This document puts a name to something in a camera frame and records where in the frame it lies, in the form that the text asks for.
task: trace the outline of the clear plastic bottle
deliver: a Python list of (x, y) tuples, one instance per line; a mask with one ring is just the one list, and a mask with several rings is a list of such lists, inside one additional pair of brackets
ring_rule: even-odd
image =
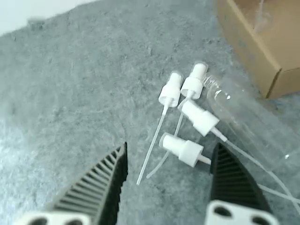
[[(202, 83), (214, 114), (268, 171), (300, 154), (300, 137), (237, 83), (212, 73), (203, 76)], [(294, 163), (289, 166), (295, 169)]]

